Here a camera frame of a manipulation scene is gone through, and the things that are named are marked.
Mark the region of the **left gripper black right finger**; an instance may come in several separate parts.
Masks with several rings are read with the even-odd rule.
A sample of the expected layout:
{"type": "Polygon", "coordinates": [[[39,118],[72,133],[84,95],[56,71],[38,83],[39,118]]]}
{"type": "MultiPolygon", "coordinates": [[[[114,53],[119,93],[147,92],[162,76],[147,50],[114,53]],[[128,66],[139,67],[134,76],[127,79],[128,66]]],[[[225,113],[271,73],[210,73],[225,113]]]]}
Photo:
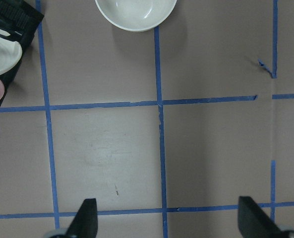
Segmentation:
{"type": "Polygon", "coordinates": [[[249,196],[238,198],[237,225],[243,238],[279,238],[281,230],[249,196]]]}

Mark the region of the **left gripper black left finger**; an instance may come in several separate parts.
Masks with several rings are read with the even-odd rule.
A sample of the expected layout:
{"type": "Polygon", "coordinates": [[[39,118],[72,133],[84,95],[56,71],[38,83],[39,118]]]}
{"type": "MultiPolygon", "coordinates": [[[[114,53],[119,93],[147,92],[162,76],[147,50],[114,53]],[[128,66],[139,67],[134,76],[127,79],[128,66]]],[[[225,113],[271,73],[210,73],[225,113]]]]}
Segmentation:
{"type": "Polygon", "coordinates": [[[98,211],[95,198],[85,199],[65,232],[67,238],[95,238],[98,233],[98,211]]]}

